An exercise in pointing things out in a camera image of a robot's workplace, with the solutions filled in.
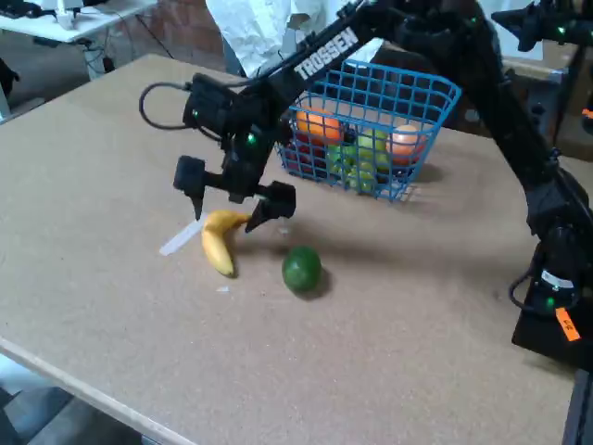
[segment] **blue wire basket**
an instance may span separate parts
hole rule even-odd
[[[277,151],[301,178],[401,199],[460,96],[443,77],[347,60],[290,108]]]

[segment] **green lime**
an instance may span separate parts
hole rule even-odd
[[[345,163],[349,164],[349,165],[354,165],[354,163],[356,162],[356,153],[358,152],[358,149],[356,146],[342,146],[343,150],[344,150],[344,161]]]
[[[322,277],[322,261],[312,248],[292,248],[282,263],[282,277],[293,292],[310,291]]]
[[[327,146],[327,163],[330,173],[342,173],[342,154],[340,146]]]
[[[360,192],[371,193],[375,187],[375,177],[371,170],[372,164],[370,162],[361,162],[358,172],[356,168],[352,169],[347,176],[350,188],[354,188]]]
[[[365,129],[359,134],[357,145],[359,146],[359,158],[372,159],[376,154],[386,154],[387,133],[372,128]]]

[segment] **black cable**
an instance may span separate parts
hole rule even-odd
[[[174,88],[174,89],[180,90],[180,91],[190,91],[192,89],[192,84],[186,83],[186,84],[181,85],[179,83],[172,83],[172,82],[157,82],[157,83],[148,85],[145,88],[145,90],[140,94],[140,100],[138,101],[138,110],[140,111],[140,116],[142,116],[142,119],[151,127],[157,128],[159,130],[174,131],[174,130],[185,130],[185,129],[191,128],[185,124],[163,125],[163,124],[152,121],[150,118],[148,118],[148,116],[146,116],[146,111],[145,111],[146,97],[152,90],[154,90],[155,88],[159,88],[159,87]],[[203,128],[201,126],[198,126],[196,128],[199,132],[201,132],[208,139],[211,139],[215,142],[220,142],[222,140],[222,138],[218,137],[216,134],[208,132],[205,128]]]
[[[106,12],[115,14],[116,16],[118,16],[120,18],[120,21],[123,24],[123,27],[126,29],[126,34],[128,34],[128,41],[130,42],[130,59],[134,60],[135,54],[136,54],[136,49],[134,47],[132,33],[130,32],[130,28],[128,27],[128,23],[126,22],[126,19],[124,17],[122,17],[121,14],[118,11],[116,11],[115,9],[111,9],[111,8],[106,9]],[[81,12],[79,12],[79,14],[82,14],[84,16],[104,16],[105,15],[105,13],[103,13],[102,11],[96,11],[96,12],[81,11]]]
[[[176,90],[181,90],[181,91],[190,91],[192,88],[192,85],[190,83],[178,84],[178,83],[172,83],[172,82],[157,82],[157,83],[148,85],[145,88],[145,90],[140,94],[140,100],[138,102],[138,109],[140,111],[140,116],[142,116],[142,119],[151,127],[157,128],[159,130],[173,131],[173,130],[185,130],[186,128],[190,128],[185,124],[182,124],[182,125],[162,125],[160,123],[151,121],[148,118],[148,116],[146,116],[146,112],[145,112],[146,97],[152,90],[154,90],[155,88],[160,88],[160,87],[174,88]]]
[[[270,77],[274,72],[279,70],[282,66],[274,66],[271,67],[269,70],[263,71],[261,74],[258,74],[256,77],[252,77],[251,79],[247,79],[246,81],[236,82],[236,83],[226,83],[224,86],[227,88],[239,88],[241,86],[250,86],[264,79]]]
[[[529,276],[531,276],[533,269],[531,266],[529,266],[529,269],[527,269],[527,271],[522,274],[519,278],[517,278],[515,281],[513,281],[511,283],[511,285],[509,286],[509,299],[511,300],[512,304],[514,304],[515,306],[517,306],[519,309],[521,309],[522,311],[526,311],[526,312],[537,312],[535,308],[533,308],[532,306],[528,306],[524,303],[522,303],[521,301],[519,301],[516,297],[515,297],[515,290],[517,289],[517,287],[519,287]]]
[[[111,34],[109,33],[109,28],[106,29],[105,31],[105,41],[103,42],[103,46],[99,47],[99,48],[91,48],[90,45],[91,44],[87,44],[85,47],[86,49],[82,50],[83,53],[89,52],[89,51],[98,51],[99,54],[91,59],[91,60],[84,60],[84,63],[86,64],[87,68],[91,69],[92,71],[94,71],[96,74],[102,75],[105,74],[104,71],[98,71],[95,69],[95,67],[93,67],[93,63],[96,62],[99,58],[103,57],[103,56],[107,56],[107,46],[109,45],[109,41],[111,39]]]
[[[146,32],[148,32],[150,34],[150,36],[155,39],[155,42],[157,42],[159,44],[159,46],[161,48],[163,48],[163,50],[167,53],[167,55],[172,58],[173,60],[175,59],[175,57],[173,57],[173,54],[170,53],[170,51],[167,49],[167,46],[165,46],[165,44],[163,44],[158,37],[156,37],[156,35],[151,31],[150,28],[148,28],[148,26],[146,25],[146,23],[140,18],[140,16],[136,16],[136,19],[140,22],[140,24],[145,28]]]

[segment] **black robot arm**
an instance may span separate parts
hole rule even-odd
[[[540,243],[523,277],[532,278],[528,303],[512,294],[519,281],[511,287],[513,302],[543,317],[558,307],[570,310],[583,289],[593,286],[593,214],[587,193],[560,167],[558,152],[548,147],[511,91],[495,49],[496,33],[481,8],[474,0],[461,2],[471,4],[468,15],[441,3],[359,0],[345,6],[323,32],[305,39],[294,55],[254,79],[229,85],[197,74],[183,122],[221,143],[222,172],[207,172],[203,160],[181,157],[174,186],[192,199],[197,218],[208,186],[226,190],[234,202],[261,197],[247,231],[271,218],[291,217],[294,187],[259,183],[274,144],[289,137],[283,113],[328,70],[372,38],[384,38],[424,55],[463,89],[524,188],[527,222]],[[232,89],[240,86],[240,92]]]
[[[586,0],[580,13],[565,3],[542,0],[536,5],[532,2],[523,9],[495,12],[492,20],[519,39],[520,51],[530,51],[542,40],[560,45],[593,45],[591,2]]]

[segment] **banana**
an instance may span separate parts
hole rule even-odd
[[[224,242],[230,229],[249,221],[250,215],[231,210],[216,210],[209,214],[202,229],[202,248],[206,258],[218,272],[226,276],[234,274],[233,259]]]

